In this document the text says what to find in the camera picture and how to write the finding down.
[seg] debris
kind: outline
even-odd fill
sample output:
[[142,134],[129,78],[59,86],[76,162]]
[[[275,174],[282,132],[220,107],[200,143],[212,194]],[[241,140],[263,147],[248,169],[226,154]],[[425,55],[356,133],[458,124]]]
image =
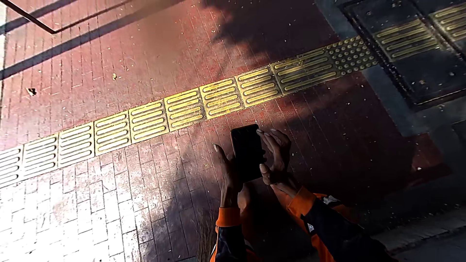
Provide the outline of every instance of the debris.
[[30,96],[37,95],[37,92],[35,91],[35,88],[28,88],[27,92],[29,93]]

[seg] tactile paving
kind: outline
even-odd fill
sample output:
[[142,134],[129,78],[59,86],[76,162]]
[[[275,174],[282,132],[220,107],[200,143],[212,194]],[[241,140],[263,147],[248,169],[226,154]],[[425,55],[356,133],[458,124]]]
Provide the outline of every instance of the tactile paving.
[[245,72],[235,78],[246,107],[283,96],[269,65]]
[[59,168],[94,156],[94,123],[83,124],[58,134]]
[[22,159],[23,145],[0,152],[0,187],[18,181]]
[[163,100],[130,109],[129,114],[133,144],[169,132]]
[[392,62],[440,48],[438,40],[420,19],[379,31],[374,39]]
[[94,122],[96,156],[131,144],[128,111]]
[[234,77],[199,87],[207,119],[244,108]]
[[58,134],[24,145],[20,180],[58,168]]
[[358,36],[271,66],[283,94],[288,95],[376,64],[375,57]]
[[206,120],[199,88],[166,97],[164,103],[170,131]]
[[452,41],[466,37],[466,3],[436,11],[429,16]]

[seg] phone screen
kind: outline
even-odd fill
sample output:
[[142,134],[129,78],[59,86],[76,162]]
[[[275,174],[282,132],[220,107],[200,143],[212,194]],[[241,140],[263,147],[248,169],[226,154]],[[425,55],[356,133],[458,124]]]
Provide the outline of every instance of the phone screen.
[[265,162],[265,151],[256,132],[258,128],[258,125],[252,124],[231,131],[236,168],[243,182],[262,177],[259,164]]

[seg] broom bristles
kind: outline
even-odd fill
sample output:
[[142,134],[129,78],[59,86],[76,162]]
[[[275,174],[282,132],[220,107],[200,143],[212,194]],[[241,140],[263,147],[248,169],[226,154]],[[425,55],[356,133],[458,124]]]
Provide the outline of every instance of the broom bristles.
[[217,241],[215,218],[210,211],[201,215],[198,224],[198,262],[209,262],[213,247]]

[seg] orange cuff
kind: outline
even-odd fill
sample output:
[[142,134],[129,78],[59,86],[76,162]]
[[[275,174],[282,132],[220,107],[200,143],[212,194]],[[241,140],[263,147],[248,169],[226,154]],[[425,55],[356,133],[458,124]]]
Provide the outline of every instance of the orange cuff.
[[296,194],[293,200],[287,205],[287,209],[296,217],[301,217],[301,215],[309,213],[315,199],[316,196],[302,186],[298,194]]
[[221,207],[216,225],[218,227],[233,227],[241,224],[239,207]]

